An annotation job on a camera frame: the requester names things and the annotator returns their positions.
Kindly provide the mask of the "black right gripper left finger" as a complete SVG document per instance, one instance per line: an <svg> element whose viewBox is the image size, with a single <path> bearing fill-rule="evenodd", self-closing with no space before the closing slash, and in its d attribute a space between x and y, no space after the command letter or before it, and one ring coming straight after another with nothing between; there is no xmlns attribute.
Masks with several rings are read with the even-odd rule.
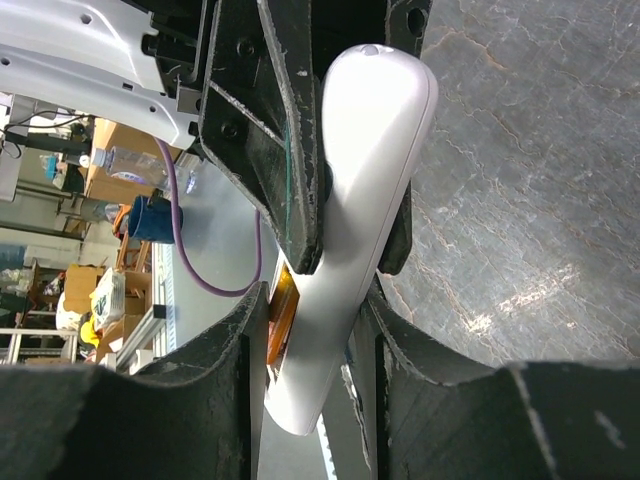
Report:
<svg viewBox="0 0 640 480"><path fill-rule="evenodd" d="M5 479L253 479L266 384L268 287L124 375L88 364L1 370Z"/></svg>

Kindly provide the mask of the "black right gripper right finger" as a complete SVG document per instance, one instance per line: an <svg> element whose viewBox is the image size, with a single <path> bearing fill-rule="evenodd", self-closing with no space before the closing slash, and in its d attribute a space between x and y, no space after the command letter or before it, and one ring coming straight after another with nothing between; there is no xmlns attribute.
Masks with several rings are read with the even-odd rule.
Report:
<svg viewBox="0 0 640 480"><path fill-rule="evenodd" d="M354 328L352 378L375 479L635 479L635 361L471 360L377 289Z"/></svg>

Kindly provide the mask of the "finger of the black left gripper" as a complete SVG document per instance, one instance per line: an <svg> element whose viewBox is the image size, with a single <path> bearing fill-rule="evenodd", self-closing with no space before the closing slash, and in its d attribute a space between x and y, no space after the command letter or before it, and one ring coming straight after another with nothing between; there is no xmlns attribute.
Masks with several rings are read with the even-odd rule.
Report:
<svg viewBox="0 0 640 480"><path fill-rule="evenodd" d="M411 248L412 190L411 184L408 184L378 263L378 270L383 274L399 274L410 255Z"/></svg>

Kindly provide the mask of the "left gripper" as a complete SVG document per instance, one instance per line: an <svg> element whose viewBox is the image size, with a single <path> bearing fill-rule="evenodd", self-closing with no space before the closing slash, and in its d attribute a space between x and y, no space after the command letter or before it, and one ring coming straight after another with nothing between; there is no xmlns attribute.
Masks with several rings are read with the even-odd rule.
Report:
<svg viewBox="0 0 640 480"><path fill-rule="evenodd" d="M324 166L315 74L322 77L341 50L356 44L420 55L432 5L144 3L153 29L144 35L144 55L156 63L162 93L200 91L205 78L202 147L257 207L294 272L313 273L322 253Z"/></svg>

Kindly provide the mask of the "white remote control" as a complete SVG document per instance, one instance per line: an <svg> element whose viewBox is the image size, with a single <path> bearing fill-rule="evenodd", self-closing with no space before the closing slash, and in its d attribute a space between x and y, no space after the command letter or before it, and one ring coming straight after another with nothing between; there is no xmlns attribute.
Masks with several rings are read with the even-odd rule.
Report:
<svg viewBox="0 0 640 480"><path fill-rule="evenodd" d="M340 54L324 80L322 143L331 172L323 251L296 274L299 302L265 406L285 431L316 426L356 316L378 268L438 99L420 59L361 44Z"/></svg>

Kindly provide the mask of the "orange battery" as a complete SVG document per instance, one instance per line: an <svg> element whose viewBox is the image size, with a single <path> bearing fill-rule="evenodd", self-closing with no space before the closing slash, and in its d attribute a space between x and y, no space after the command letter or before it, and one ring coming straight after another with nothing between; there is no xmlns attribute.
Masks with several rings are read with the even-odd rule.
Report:
<svg viewBox="0 0 640 480"><path fill-rule="evenodd" d="M284 349L295 318L299 297L293 276L288 266L283 263L276 275L275 289L269 301L267 365L273 365Z"/></svg>

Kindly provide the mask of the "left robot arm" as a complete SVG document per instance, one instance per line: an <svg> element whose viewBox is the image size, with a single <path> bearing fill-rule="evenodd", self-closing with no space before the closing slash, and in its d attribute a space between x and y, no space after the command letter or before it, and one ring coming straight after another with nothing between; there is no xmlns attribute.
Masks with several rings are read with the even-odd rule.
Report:
<svg viewBox="0 0 640 480"><path fill-rule="evenodd" d="M291 268L323 251L321 85L346 49L422 51L428 1L5 1L1 88L201 151Z"/></svg>

